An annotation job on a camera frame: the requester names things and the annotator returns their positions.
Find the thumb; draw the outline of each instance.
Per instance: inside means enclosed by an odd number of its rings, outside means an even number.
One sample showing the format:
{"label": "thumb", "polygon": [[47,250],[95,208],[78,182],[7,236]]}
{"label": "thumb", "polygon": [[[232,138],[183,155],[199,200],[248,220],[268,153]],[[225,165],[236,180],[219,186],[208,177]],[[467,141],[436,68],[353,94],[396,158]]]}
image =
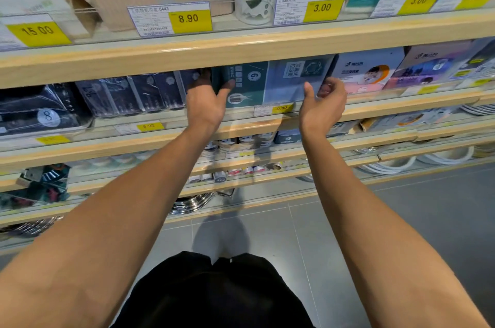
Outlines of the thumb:
{"label": "thumb", "polygon": [[304,102],[314,102],[314,90],[310,83],[304,83]]}
{"label": "thumb", "polygon": [[218,91],[217,100],[225,106],[227,103],[227,96],[232,88],[235,86],[236,81],[234,79],[227,81]]}

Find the person's left hand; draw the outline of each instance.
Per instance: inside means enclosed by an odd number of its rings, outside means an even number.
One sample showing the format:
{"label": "person's left hand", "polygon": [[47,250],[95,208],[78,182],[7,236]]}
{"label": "person's left hand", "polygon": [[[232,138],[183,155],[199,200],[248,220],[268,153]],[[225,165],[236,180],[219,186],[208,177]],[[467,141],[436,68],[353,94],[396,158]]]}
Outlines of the person's left hand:
{"label": "person's left hand", "polygon": [[201,76],[188,87],[186,105],[189,126],[206,127],[207,131],[213,134],[225,115],[227,96],[234,87],[235,81],[227,81],[215,95],[210,76],[210,70],[204,69]]}

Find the hand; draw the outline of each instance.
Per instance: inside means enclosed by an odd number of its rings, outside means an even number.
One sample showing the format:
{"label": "hand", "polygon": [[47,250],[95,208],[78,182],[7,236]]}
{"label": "hand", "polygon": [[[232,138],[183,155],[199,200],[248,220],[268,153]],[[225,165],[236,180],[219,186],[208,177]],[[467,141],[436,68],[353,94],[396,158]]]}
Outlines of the hand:
{"label": "hand", "polygon": [[337,78],[326,78],[315,99],[313,87],[304,84],[304,101],[299,112],[299,129],[304,137],[326,137],[342,117],[347,101],[344,84]]}
{"label": "hand", "polygon": [[206,128],[211,136],[222,122],[227,96],[234,87],[235,81],[226,82],[218,95],[215,95],[210,76],[210,71],[204,69],[201,76],[188,87],[186,105],[189,127]]}

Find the gray tile floor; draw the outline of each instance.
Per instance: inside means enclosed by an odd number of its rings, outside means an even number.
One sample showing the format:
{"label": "gray tile floor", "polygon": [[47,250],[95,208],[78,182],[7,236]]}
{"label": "gray tile floor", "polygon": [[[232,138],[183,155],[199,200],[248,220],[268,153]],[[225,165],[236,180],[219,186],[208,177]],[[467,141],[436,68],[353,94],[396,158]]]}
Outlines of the gray tile floor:
{"label": "gray tile floor", "polygon": [[[485,165],[371,186],[443,256],[491,325],[494,182],[494,166]],[[183,250],[213,261],[244,252],[263,256],[300,298],[316,327],[370,327],[316,198],[164,225],[138,279]]]}

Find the forearm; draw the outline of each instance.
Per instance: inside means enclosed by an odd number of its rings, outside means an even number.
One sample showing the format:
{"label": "forearm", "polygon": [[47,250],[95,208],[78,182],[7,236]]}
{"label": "forearm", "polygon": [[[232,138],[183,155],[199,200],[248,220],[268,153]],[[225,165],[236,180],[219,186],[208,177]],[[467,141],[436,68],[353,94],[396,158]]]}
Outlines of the forearm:
{"label": "forearm", "polygon": [[92,319],[90,325],[101,324],[132,284],[210,134],[186,129],[84,201],[0,274],[0,299],[9,300],[10,308],[28,308],[32,301],[39,309],[32,317],[50,317],[51,326],[71,325],[83,319],[78,314]]}
{"label": "forearm", "polygon": [[305,137],[303,145],[373,325],[488,326],[438,253],[355,177],[325,138]]}

